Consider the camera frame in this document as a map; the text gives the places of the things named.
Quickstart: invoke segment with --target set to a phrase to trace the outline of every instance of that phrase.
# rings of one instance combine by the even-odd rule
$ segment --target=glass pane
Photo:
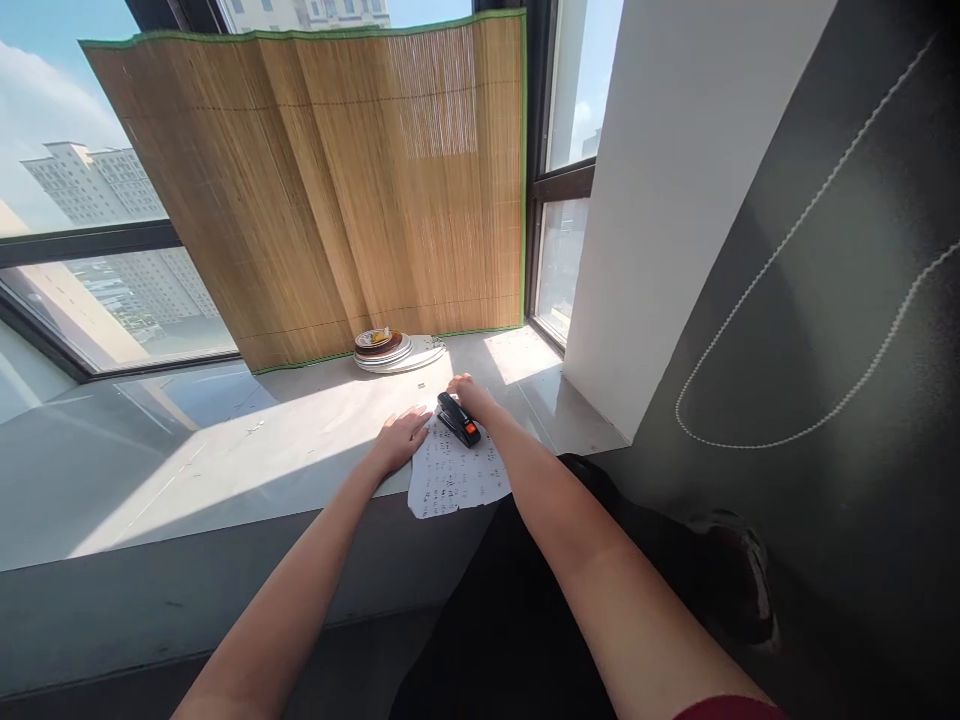
[[[595,157],[623,0],[562,0],[557,18],[547,171]]]
[[[466,17],[472,0],[219,0],[234,32],[404,28]]]
[[[0,3],[0,237],[166,217],[77,45],[137,32],[124,0]]]
[[[543,206],[537,317],[564,342],[570,330],[589,208],[590,200],[586,198]]]
[[[0,283],[98,370],[237,349],[183,248],[7,268]]]

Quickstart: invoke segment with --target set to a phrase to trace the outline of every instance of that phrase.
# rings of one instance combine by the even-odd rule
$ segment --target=stapler
[[[449,393],[437,395],[440,403],[440,412],[437,417],[440,422],[450,428],[450,432],[467,447],[473,447],[480,442],[480,428],[476,421],[467,415],[467,411],[460,407],[460,403],[450,397]]]

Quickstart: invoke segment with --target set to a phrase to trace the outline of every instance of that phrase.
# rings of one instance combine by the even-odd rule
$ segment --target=sky
[[[391,25],[409,27],[464,17],[470,14],[472,2],[387,0],[386,4]],[[622,0],[588,3],[575,114],[576,159],[583,140],[603,120],[621,6]],[[121,40],[137,32],[124,0],[0,3],[0,200],[32,232],[65,229],[70,222],[20,165],[21,160],[44,157],[44,143],[62,140],[95,151],[130,145],[77,39]]]

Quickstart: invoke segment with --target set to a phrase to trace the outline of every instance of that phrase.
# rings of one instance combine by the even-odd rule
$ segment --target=dark gray wall
[[[632,447],[598,456],[635,502],[727,507],[872,652],[944,700],[960,646],[960,253],[921,288],[877,372],[815,433],[769,450],[688,437],[694,364],[880,98],[915,73],[744,304],[684,400],[702,437],[763,443],[863,374],[917,274],[960,237],[960,73],[948,10],[840,0]]]

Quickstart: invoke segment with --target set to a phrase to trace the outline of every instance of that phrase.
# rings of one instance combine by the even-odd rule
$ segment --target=sheet of paper
[[[487,431],[483,439],[467,448],[434,415],[427,423],[430,433],[413,456],[413,477],[407,505],[423,520],[496,502],[510,494],[510,481],[503,459]]]

